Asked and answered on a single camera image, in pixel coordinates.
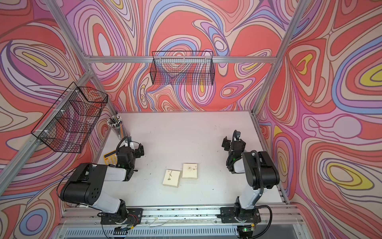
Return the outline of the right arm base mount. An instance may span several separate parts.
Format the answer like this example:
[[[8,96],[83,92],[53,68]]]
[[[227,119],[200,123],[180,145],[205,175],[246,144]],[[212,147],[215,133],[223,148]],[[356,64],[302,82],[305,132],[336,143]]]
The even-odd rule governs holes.
[[[221,207],[220,214],[218,214],[217,217],[225,224],[258,224],[261,222],[261,216],[257,209],[244,210],[234,207]]]

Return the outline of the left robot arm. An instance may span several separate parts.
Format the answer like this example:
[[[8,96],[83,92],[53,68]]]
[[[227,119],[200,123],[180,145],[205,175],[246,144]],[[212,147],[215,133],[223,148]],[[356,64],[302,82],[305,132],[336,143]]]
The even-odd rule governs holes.
[[[99,210],[102,225],[136,225],[139,220],[128,212],[125,201],[110,196],[102,188],[105,182],[129,181],[137,171],[136,159],[144,155],[144,146],[126,136],[118,143],[115,155],[115,165],[80,164],[57,194],[63,202]]]

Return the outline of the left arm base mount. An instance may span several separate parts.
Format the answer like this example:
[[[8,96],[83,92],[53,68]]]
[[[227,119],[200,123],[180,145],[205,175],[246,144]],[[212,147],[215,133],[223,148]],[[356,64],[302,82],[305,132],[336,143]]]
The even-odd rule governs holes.
[[[126,209],[126,212],[120,211],[114,214],[100,212],[97,214],[101,219],[102,225],[130,225],[136,226],[142,220],[142,208]]]

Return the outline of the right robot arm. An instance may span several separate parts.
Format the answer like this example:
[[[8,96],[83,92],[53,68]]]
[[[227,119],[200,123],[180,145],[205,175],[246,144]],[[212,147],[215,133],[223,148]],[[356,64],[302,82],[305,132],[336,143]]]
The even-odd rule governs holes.
[[[232,139],[223,139],[222,147],[228,152],[226,168],[232,174],[244,174],[249,189],[237,197],[233,207],[220,208],[218,217],[225,224],[257,224],[261,222],[258,203],[268,190],[279,184],[278,170],[266,151],[246,151],[246,142],[237,130]]]

